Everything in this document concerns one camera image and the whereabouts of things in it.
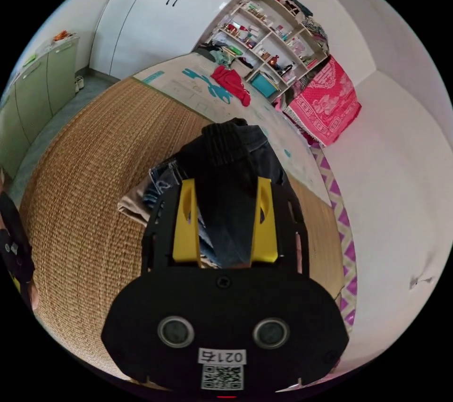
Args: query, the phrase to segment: pink blanket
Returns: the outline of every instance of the pink blanket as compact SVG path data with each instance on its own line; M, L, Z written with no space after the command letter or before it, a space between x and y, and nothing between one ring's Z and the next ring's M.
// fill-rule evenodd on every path
M331 57L283 112L316 141L328 146L338 139L360 109L352 81Z

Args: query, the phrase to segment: number label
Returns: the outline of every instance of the number label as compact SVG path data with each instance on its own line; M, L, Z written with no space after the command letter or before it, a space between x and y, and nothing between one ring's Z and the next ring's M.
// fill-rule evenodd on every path
M245 350L215 350L198 349L199 364L213 364L222 366L243 366L247 364Z

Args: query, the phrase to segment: woven mat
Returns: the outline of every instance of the woven mat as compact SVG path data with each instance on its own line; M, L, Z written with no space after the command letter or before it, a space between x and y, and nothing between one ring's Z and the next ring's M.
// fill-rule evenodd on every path
M199 136L208 123L125 79L61 131L25 191L20 210L33 244L40 321L73 354L119 378L128 379L100 333L115 296L140 274L143 227L119 214L117 201L149 167ZM342 263L331 258L341 258L333 212L301 184L293 185L307 218L310 252L315 250L314 277L330 285L332 274L343 274ZM317 269L316 262L326 268Z

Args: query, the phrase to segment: green cabinet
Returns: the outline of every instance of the green cabinet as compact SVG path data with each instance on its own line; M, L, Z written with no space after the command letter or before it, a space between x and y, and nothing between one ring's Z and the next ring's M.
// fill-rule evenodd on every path
M78 38L72 39L49 52L47 89L50 109L53 115L60 111L76 94L74 73L76 72L78 41Z
M13 84L0 107L0 166L14 178L30 144L19 119Z
M17 110L28 142L52 119L47 91L48 54L38 58L15 82Z

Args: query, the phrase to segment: teal basket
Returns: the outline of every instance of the teal basket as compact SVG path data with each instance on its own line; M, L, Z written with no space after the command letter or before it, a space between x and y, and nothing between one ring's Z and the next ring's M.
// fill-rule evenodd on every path
M259 92L261 92L266 98L269 98L273 93L277 92L275 86L270 83L267 78L258 73L251 82L251 85Z

